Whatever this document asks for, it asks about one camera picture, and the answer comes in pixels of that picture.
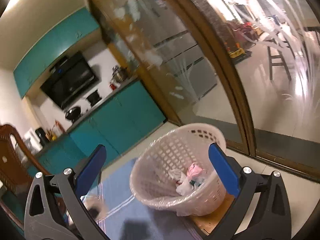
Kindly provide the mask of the white plastic laundry basket bin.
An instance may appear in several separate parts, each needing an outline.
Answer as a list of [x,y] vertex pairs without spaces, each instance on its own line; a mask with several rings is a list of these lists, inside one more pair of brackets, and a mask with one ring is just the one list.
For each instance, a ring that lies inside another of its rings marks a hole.
[[[222,132],[209,124],[195,123],[173,129],[153,141],[136,160],[130,174],[130,189],[142,204],[156,210],[173,211],[178,216],[204,216],[224,201],[226,189],[208,157],[212,143],[226,150]],[[190,180],[192,193],[181,196],[169,171],[178,169],[187,175],[195,163],[203,169]]]

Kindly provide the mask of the steel stock pot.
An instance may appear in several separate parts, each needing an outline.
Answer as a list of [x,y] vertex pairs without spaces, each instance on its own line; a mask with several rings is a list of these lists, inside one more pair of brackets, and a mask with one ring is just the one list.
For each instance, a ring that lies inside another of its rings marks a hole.
[[127,72],[124,68],[116,65],[112,68],[112,70],[112,79],[117,83],[123,83],[128,78]]

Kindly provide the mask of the black range hood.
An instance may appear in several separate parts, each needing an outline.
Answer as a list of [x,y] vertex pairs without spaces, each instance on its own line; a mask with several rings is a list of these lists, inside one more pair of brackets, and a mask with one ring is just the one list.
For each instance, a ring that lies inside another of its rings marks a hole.
[[52,68],[52,74],[40,89],[60,109],[69,107],[82,93],[99,81],[81,52],[72,57],[63,57]]

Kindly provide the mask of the teal kitchen base cabinets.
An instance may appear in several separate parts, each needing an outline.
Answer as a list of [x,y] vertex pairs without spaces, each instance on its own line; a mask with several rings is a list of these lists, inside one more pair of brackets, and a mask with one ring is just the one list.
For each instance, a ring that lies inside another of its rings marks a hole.
[[36,160],[51,174],[74,168],[102,144],[108,165],[157,129],[166,117],[141,81],[134,80],[86,114],[55,142],[47,145]]

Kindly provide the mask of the red small canister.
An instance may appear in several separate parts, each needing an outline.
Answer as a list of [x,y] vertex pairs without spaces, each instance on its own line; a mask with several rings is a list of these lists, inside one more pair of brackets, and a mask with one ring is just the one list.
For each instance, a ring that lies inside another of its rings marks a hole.
[[114,91],[114,90],[116,90],[118,87],[111,81],[111,82],[110,82],[110,88]]

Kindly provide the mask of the teal upper wall cabinets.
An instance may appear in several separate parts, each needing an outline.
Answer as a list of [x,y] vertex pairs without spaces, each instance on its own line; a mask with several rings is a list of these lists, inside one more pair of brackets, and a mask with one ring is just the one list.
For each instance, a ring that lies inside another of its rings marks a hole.
[[14,70],[14,78],[20,97],[24,97],[31,85],[60,55],[99,25],[86,8],[71,14],[26,53]]

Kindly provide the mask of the carved wooden chair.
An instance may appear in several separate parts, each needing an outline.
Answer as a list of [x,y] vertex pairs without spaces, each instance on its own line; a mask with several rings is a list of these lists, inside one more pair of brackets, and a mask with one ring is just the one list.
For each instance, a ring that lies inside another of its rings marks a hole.
[[50,173],[37,161],[28,150],[15,127],[5,124],[1,126],[1,182],[6,191],[1,196],[1,207],[9,218],[21,230],[24,229],[24,208],[33,178],[28,173],[14,149],[11,137],[27,157],[27,160],[44,175]]

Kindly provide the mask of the yellow toy vehicle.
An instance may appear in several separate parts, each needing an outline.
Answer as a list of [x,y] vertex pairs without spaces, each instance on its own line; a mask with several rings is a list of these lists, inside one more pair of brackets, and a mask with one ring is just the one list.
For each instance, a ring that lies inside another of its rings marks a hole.
[[238,42],[235,43],[236,49],[231,49],[226,42],[225,46],[231,59],[236,59],[238,57],[246,55],[245,50],[240,46]]

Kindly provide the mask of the blue striped table cloth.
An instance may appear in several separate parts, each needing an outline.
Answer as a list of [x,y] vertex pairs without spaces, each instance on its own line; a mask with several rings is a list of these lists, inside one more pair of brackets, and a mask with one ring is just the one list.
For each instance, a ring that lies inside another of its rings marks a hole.
[[136,159],[115,170],[94,185],[81,200],[104,205],[97,224],[110,239],[201,239],[183,217],[174,212],[151,209],[131,193],[129,178]]

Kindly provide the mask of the white plastic bag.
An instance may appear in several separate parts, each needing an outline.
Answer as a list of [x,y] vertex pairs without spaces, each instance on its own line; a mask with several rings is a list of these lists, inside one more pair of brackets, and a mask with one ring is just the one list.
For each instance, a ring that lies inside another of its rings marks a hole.
[[194,187],[190,184],[189,178],[180,170],[174,169],[169,171],[169,176],[176,184],[176,192],[181,196],[192,193]]

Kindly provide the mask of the pink plastic bag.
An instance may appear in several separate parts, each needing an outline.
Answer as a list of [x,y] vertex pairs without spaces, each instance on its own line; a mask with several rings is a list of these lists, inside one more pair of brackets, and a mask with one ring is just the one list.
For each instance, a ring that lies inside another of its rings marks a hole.
[[201,175],[203,169],[199,167],[197,164],[192,163],[187,170],[187,177],[190,180],[194,180]]

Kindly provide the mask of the etched glass sliding door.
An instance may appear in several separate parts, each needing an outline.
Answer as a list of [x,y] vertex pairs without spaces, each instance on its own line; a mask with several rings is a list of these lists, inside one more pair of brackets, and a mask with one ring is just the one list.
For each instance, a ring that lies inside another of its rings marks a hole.
[[[227,147],[319,180],[319,47],[227,0],[89,0],[122,64],[168,119],[207,123]],[[246,55],[231,59],[225,42]]]

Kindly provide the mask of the black cooking pot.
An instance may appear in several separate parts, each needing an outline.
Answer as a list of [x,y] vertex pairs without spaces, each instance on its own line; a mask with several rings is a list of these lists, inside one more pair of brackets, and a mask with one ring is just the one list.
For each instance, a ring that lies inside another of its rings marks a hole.
[[102,97],[98,93],[98,90],[95,90],[94,92],[89,94],[89,96],[86,98],[86,100],[89,102],[91,107],[96,105],[101,99],[102,99]]

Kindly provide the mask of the black wok with lid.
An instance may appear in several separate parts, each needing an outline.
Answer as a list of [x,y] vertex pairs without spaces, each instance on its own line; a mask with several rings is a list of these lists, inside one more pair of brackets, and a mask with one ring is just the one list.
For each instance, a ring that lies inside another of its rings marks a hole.
[[68,121],[71,121],[72,123],[75,123],[76,120],[78,120],[81,116],[82,116],[82,114],[81,114],[81,107],[80,106],[72,107],[71,109],[69,109],[65,113],[65,118]]

